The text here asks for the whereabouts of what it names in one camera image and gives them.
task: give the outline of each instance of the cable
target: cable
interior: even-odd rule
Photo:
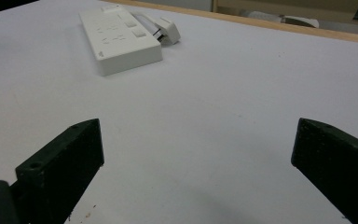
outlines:
[[[143,12],[132,11],[131,14],[132,14],[133,16],[142,16],[142,17],[144,17],[145,19],[147,19],[148,21],[152,22],[154,25],[156,25],[156,21],[155,21],[153,18],[149,17],[148,15],[144,14]]]

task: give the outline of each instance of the white table surface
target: white table surface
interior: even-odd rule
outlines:
[[[0,12],[0,179],[98,118],[105,165],[69,224],[349,223],[290,158],[299,118],[358,137],[358,43],[127,7],[182,39],[103,77],[78,13],[105,5]]]

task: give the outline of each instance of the white plug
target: white plug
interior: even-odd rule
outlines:
[[[162,36],[158,38],[161,44],[172,45],[180,39],[179,31],[173,21],[161,17],[155,21],[155,25],[159,28],[159,32],[162,34]]]
[[[159,18],[158,20],[154,20],[143,12],[133,11],[131,13],[133,16],[142,16],[148,21],[152,22],[157,28],[158,32],[161,33],[161,36],[158,38],[158,41],[161,44],[172,45],[178,42],[180,39],[180,34],[178,28],[176,28],[175,23],[166,18]]]

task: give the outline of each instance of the power strip switch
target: power strip switch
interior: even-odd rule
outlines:
[[[124,7],[90,9],[80,19],[104,76],[162,60],[161,44]]]

